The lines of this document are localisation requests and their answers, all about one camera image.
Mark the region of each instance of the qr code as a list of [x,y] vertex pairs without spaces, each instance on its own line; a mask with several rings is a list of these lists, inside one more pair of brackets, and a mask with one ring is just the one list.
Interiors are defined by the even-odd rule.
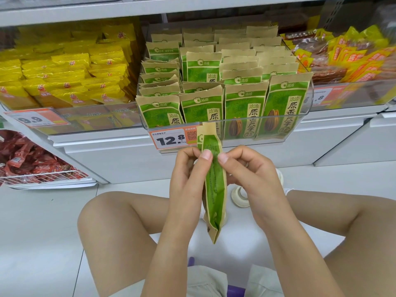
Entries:
[[196,130],[187,131],[187,138],[189,140],[197,140],[197,131]]

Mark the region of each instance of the white wire rack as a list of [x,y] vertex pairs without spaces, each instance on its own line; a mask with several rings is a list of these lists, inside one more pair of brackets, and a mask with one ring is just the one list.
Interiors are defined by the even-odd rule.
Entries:
[[21,184],[50,184],[62,185],[69,183],[70,181],[90,179],[88,175],[79,170],[70,170],[62,172],[52,173],[41,173],[31,175],[20,175],[20,176],[4,176],[0,177],[0,183],[7,184],[9,186],[20,186]]

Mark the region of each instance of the shelf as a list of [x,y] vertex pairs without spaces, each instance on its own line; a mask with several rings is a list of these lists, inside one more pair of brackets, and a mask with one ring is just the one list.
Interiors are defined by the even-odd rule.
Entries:
[[0,27],[314,0],[122,0],[0,11]]

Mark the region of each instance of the person's left hand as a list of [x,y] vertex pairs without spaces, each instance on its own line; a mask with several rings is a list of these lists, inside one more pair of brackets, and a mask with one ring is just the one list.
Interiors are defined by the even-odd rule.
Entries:
[[187,244],[197,227],[201,213],[202,191],[213,155],[196,147],[177,153],[169,190],[169,210],[164,229]]

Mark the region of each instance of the orange price tag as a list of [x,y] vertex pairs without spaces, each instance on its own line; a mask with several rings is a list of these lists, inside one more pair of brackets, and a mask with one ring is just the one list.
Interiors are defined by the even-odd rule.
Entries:
[[5,114],[31,128],[70,124],[49,108],[16,110]]
[[157,150],[197,144],[197,127],[184,126],[148,132]]

